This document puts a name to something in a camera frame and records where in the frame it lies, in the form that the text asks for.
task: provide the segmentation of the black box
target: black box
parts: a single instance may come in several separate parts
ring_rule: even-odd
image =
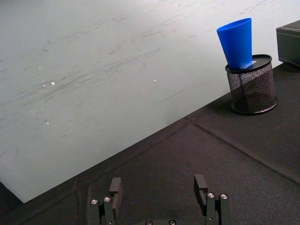
[[[276,28],[279,61],[300,67],[300,20]]]

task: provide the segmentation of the black mesh pen holder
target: black mesh pen holder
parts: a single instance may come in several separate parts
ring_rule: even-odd
[[[227,71],[232,96],[232,109],[240,114],[253,115],[265,113],[277,105],[275,97],[272,57],[253,55],[251,66]]]

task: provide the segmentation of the black fabric surface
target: black fabric surface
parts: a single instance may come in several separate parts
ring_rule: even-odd
[[[112,178],[121,177],[119,224],[178,218],[203,225],[193,191],[200,173],[216,194],[229,195],[233,225],[300,224],[298,72],[274,70],[279,104],[272,112],[239,116],[225,95],[19,206],[2,223],[89,225],[91,199],[107,195]]]
[[[282,64],[273,70],[278,105],[243,116],[232,112],[230,95],[188,118],[258,162],[300,184],[300,70]]]
[[[21,200],[0,182],[0,217],[22,204]]]

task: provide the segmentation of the blue plastic cup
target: blue plastic cup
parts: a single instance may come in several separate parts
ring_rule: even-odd
[[[217,29],[229,68],[252,64],[251,18],[238,20]]]

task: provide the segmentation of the black tablecloth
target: black tablecloth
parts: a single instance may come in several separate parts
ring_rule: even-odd
[[[232,224],[300,223],[300,70],[274,69],[278,106],[230,109],[227,94],[2,218],[4,224],[90,224],[90,201],[121,177],[119,224],[177,218],[204,224],[193,191],[203,174],[230,197]]]

